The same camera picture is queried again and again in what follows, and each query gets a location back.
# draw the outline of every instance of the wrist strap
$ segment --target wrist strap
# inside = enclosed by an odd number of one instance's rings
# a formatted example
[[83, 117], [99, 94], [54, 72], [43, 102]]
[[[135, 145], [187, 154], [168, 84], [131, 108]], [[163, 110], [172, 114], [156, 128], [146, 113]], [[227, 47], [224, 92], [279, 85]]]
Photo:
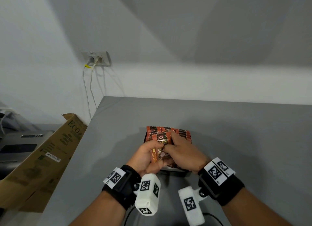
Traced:
[[123, 165], [105, 178], [102, 191], [109, 193], [127, 210], [135, 203], [134, 185], [140, 182], [140, 175], [130, 166]]
[[221, 206], [228, 204], [245, 185], [219, 158], [213, 159], [199, 172], [199, 187]]

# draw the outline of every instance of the cardboard box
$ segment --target cardboard box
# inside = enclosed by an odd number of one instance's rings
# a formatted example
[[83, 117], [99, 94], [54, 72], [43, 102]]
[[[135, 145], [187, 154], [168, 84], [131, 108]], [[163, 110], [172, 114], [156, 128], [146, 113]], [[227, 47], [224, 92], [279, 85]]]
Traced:
[[0, 181], [0, 208], [43, 212], [87, 126], [76, 114]]

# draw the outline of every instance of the hand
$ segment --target hand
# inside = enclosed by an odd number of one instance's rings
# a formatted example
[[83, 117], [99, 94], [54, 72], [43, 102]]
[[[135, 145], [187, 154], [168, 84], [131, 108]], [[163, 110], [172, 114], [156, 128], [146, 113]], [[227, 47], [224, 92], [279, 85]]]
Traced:
[[162, 167], [173, 163], [173, 159], [159, 160], [155, 163], [151, 163], [151, 150], [153, 148], [162, 148], [163, 143], [156, 140], [145, 142], [139, 147], [131, 159], [127, 162], [127, 165], [132, 167], [142, 177], [144, 174], [154, 173], [156, 174]]
[[196, 146], [175, 132], [171, 132], [171, 138], [174, 145], [165, 145], [163, 150], [170, 154], [174, 162], [181, 168], [197, 173], [211, 161]]

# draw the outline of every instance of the tabletop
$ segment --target tabletop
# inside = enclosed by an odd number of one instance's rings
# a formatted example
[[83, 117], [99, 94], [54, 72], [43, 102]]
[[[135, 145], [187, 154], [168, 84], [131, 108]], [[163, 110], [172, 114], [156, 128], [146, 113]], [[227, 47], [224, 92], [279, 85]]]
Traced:
[[[146, 126], [191, 132], [193, 144], [220, 157], [246, 188], [293, 225], [312, 221], [312, 106], [104, 97], [38, 226], [68, 225], [101, 192], [104, 178], [142, 144]], [[198, 187], [194, 174], [161, 176], [158, 212], [132, 212], [127, 225], [188, 225], [178, 190]], [[230, 225], [212, 199], [203, 212]], [[207, 218], [206, 225], [218, 225]]]

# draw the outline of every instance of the person's left hand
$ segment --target person's left hand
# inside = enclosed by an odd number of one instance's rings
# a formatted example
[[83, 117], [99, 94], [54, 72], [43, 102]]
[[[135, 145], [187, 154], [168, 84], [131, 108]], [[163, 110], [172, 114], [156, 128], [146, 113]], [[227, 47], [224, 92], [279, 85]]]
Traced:
[[139, 147], [131, 159], [127, 162], [127, 165], [132, 167], [142, 177], [144, 174], [157, 173], [162, 167], [172, 164], [174, 161], [172, 158], [165, 160], [158, 160], [155, 163], [151, 163], [151, 150], [153, 148], [162, 148], [163, 143], [156, 140], [145, 142]]

